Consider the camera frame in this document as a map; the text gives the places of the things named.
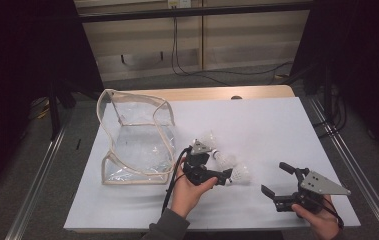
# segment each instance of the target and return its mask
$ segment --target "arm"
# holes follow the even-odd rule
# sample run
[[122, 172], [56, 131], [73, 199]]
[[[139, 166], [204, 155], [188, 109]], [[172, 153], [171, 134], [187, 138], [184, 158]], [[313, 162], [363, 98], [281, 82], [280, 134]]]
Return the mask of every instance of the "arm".
[[[179, 166], [177, 176], [183, 175]], [[171, 210], [165, 209], [156, 224], [149, 225], [149, 232], [143, 236], [143, 240], [180, 240], [183, 239], [189, 222], [186, 220], [189, 212], [198, 204], [201, 195], [211, 189], [217, 178], [211, 178], [199, 186], [193, 185], [186, 176], [182, 176], [176, 182], [173, 190]]]
[[[325, 195], [324, 197], [332, 202], [329, 195]], [[326, 207], [332, 209], [332, 206], [327, 201], [324, 201], [324, 204]], [[298, 204], [293, 204], [292, 210], [311, 224], [311, 229], [317, 239], [330, 240], [338, 235], [339, 227], [337, 219], [328, 211], [322, 209], [319, 213], [313, 214]]]

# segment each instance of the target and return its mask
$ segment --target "hand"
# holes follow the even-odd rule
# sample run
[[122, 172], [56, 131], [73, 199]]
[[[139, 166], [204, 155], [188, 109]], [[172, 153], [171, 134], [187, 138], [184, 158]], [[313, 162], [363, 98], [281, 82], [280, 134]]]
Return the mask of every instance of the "hand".
[[[324, 195], [324, 198], [332, 202], [329, 195]], [[333, 209], [327, 201], [324, 200], [323, 203], [326, 207]], [[293, 204], [292, 210], [311, 224], [311, 229], [317, 239], [332, 239], [339, 233], [338, 221], [336, 217], [324, 209], [317, 214], [313, 214], [300, 205]]]
[[[182, 167], [179, 165], [177, 167], [176, 179], [183, 174]], [[216, 177], [213, 177], [201, 185], [195, 186], [186, 176], [180, 177], [174, 185], [171, 210], [181, 217], [186, 218], [189, 212], [198, 204], [201, 195], [210, 190], [216, 184], [217, 180]]]

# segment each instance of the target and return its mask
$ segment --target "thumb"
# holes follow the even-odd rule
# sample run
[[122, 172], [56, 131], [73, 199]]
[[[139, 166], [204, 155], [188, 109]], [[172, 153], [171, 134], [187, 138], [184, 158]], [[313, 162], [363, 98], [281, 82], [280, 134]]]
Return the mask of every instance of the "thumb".
[[218, 178], [212, 177], [208, 179], [207, 181], [203, 182], [201, 185], [198, 186], [198, 189], [201, 194], [205, 193], [206, 191], [210, 190], [214, 187], [214, 185], [217, 183]]
[[310, 224], [314, 225], [314, 223], [316, 222], [317, 217], [307, 209], [301, 207], [300, 205], [292, 204], [292, 210], [296, 212], [296, 214], [307, 220]]

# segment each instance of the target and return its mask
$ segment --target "silver metal bracket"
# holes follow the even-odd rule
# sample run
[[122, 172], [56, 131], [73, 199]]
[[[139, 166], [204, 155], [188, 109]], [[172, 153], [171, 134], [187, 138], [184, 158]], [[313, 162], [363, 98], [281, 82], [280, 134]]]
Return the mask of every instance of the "silver metal bracket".
[[351, 195], [350, 190], [314, 171], [310, 171], [307, 176], [305, 176], [305, 179], [301, 182], [301, 187], [321, 195]]
[[193, 146], [192, 146], [192, 151], [190, 152], [192, 155], [197, 155], [201, 153], [207, 153], [211, 152], [213, 149], [200, 141], [198, 139], [195, 139]]

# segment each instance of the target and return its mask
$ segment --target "transparent pouch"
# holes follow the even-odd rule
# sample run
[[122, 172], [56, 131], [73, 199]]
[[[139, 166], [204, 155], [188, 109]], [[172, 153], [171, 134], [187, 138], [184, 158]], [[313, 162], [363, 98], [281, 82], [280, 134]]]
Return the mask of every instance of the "transparent pouch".
[[109, 138], [102, 184], [167, 182], [175, 162], [175, 124], [165, 99], [105, 89], [97, 115]]

